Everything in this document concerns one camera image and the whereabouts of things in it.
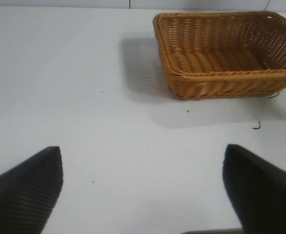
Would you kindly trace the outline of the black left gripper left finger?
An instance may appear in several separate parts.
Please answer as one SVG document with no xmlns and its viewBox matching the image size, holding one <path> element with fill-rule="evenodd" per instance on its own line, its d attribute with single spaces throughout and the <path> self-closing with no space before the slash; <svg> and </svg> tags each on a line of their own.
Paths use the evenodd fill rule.
<svg viewBox="0 0 286 234">
<path fill-rule="evenodd" d="M 47 147 L 0 175 L 0 234 L 42 233 L 63 186 L 60 148 Z"/>
</svg>

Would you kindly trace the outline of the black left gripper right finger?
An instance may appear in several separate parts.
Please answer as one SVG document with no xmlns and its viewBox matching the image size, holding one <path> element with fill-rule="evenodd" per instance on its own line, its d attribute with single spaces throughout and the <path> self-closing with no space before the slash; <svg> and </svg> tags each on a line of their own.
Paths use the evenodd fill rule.
<svg viewBox="0 0 286 234">
<path fill-rule="evenodd" d="M 245 233 L 286 234 L 286 171 L 229 144 L 222 177 Z"/>
</svg>

